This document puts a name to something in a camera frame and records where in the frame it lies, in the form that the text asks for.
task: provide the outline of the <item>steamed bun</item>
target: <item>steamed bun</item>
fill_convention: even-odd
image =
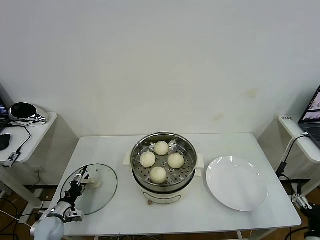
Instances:
[[[184,157],[179,153],[173,153],[168,158],[168,164],[173,169],[181,168],[185,163]]]
[[[150,179],[154,184],[162,184],[167,179],[167,172],[164,168],[156,166],[150,172]]]
[[[158,141],[154,146],[154,152],[160,156],[169,152],[169,145],[165,141]]]
[[[146,151],[141,154],[140,163],[145,168],[151,167],[156,162],[156,156],[149,151]]]

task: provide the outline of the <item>white table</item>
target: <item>white table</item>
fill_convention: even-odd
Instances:
[[[293,138],[298,134],[303,134],[303,131],[299,125],[298,121],[300,115],[281,115],[278,117],[278,121],[282,124],[284,129]],[[309,137],[302,137],[296,141],[296,144],[304,153],[304,155],[313,163],[320,163],[320,148],[315,145],[315,143]],[[315,188],[320,185],[320,174],[317,177],[312,178],[308,183],[303,185],[302,193],[306,196],[311,193]]]
[[[64,172],[50,208],[59,198],[65,180],[84,165],[101,163],[114,169],[118,188],[102,210],[83,222],[65,224],[65,236],[156,235],[255,231],[250,239],[262,239],[277,228],[298,226],[301,219],[274,170],[251,133],[183,135],[203,154],[205,169],[221,156],[238,156],[261,169],[268,186],[266,203],[256,211],[240,212],[221,204],[209,191],[205,174],[194,177],[189,191],[178,202],[149,206],[124,157],[143,136],[82,137]]]
[[[41,126],[27,126],[27,129],[31,133],[31,138],[22,147],[21,155],[16,160],[15,164],[24,163],[31,157],[56,119],[57,114],[55,112],[49,112],[49,121],[45,124]],[[11,134],[11,139],[9,147],[0,151],[0,163],[4,163],[11,153],[15,152],[29,136],[23,127],[7,127],[1,132],[1,135],[3,134]],[[15,177],[6,171],[5,167],[2,166],[0,167],[0,181],[28,203],[31,203],[32,206],[40,207],[42,205],[42,201],[26,189]]]

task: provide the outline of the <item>black cable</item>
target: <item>black cable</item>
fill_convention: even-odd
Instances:
[[[32,186],[26,187],[26,189],[32,189],[35,185],[37,185],[38,183],[40,183],[40,173],[37,172],[37,174],[38,174],[38,181],[37,181],[35,184],[33,184]]]
[[[31,138],[31,133],[29,132],[29,130],[26,128],[26,126],[20,126],[20,125],[13,125],[12,123],[9,123],[7,125],[5,125],[5,127],[7,128],[13,128],[13,127],[20,127],[20,128],[24,128],[27,133],[29,134],[29,137],[24,141],[24,143],[22,143],[22,145],[16,150],[17,153],[19,153],[21,151],[21,148],[29,141],[29,139]]]
[[[307,226],[298,228],[298,229],[293,230],[293,231],[290,231],[290,232],[288,233],[288,235],[285,237],[284,240],[288,240],[289,236],[291,237],[292,234],[294,234],[294,233],[296,233],[296,232],[299,232],[299,231],[302,231],[302,230],[306,230],[306,229],[308,229]]]
[[[16,207],[16,205],[14,205],[11,201],[0,197],[0,199],[7,201],[8,203],[10,203],[14,208],[15,208],[15,214],[18,215],[18,209]],[[12,220],[7,226],[5,226],[2,230],[0,230],[0,233],[2,233],[4,230],[6,230],[15,220]]]
[[[30,215],[36,215],[36,214],[38,214],[38,213],[31,213],[31,214],[19,215],[19,214],[18,214],[19,212],[18,212],[18,209],[17,209],[16,205],[14,205],[11,201],[9,201],[9,200],[7,200],[7,199],[5,199],[5,198],[0,197],[0,199],[7,201],[7,202],[10,203],[12,206],[14,206],[14,208],[15,208],[15,216],[14,216],[14,217],[16,217],[16,218],[19,218],[19,217],[22,217],[22,216],[30,216]],[[40,208],[40,209],[42,209],[42,208],[44,207],[45,202],[42,200],[42,198],[39,197],[39,199],[42,201],[42,205],[41,205],[41,208]],[[24,212],[24,210],[26,209],[27,205],[28,205],[28,203],[24,206],[24,208],[22,209],[21,213]],[[6,234],[3,233],[3,234],[0,234],[0,236],[2,236],[2,235],[3,235],[3,236],[13,236],[13,240],[15,240],[15,238],[16,238],[17,240],[19,240],[18,235],[16,234],[16,228],[17,228],[17,223],[18,223],[18,221],[15,220],[15,219],[13,219],[7,226],[5,226],[5,227],[0,231],[0,233],[2,233],[4,230],[6,230],[14,221],[15,221],[15,225],[14,225],[13,233],[6,233]]]
[[[293,187],[292,187],[292,184],[291,184],[291,180],[290,180],[290,178],[288,178],[286,175],[284,175],[283,173],[281,174],[281,176],[282,177],[285,177],[286,179],[288,179],[288,181],[289,181],[289,183],[290,183],[290,192],[291,192],[291,203],[292,204],[294,204],[294,202],[293,202],[293,198],[294,198],[294,192],[293,192]],[[289,234],[288,234],[288,236],[287,237],[289,237],[290,236],[290,240],[291,240],[291,235],[292,235],[292,227],[290,227],[290,232],[289,232]]]
[[[290,154],[290,152],[291,152],[292,147],[295,145],[295,142],[296,142],[298,139],[303,138],[303,137],[309,137],[309,135],[299,136],[299,137],[297,137],[297,138],[293,141],[293,143],[292,143],[292,145],[291,145],[291,147],[290,147],[290,149],[289,149],[289,152],[288,152],[287,156],[285,157],[285,160],[283,161],[284,163],[287,162],[287,159],[288,159],[288,157],[289,157],[289,154]]]
[[[13,240],[15,240],[15,238],[19,240],[18,235],[12,234],[12,233],[3,233],[3,234],[0,234],[0,236],[13,236]]]

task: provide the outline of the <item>computer mouse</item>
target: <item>computer mouse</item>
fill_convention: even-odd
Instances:
[[[10,143],[10,134],[0,135],[0,151],[6,149]]]

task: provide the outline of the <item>laptop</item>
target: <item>laptop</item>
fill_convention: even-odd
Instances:
[[[298,122],[320,148],[320,86]]]
[[[5,125],[10,122],[9,120],[9,112],[6,108],[4,102],[0,98],[0,132],[4,129]]]

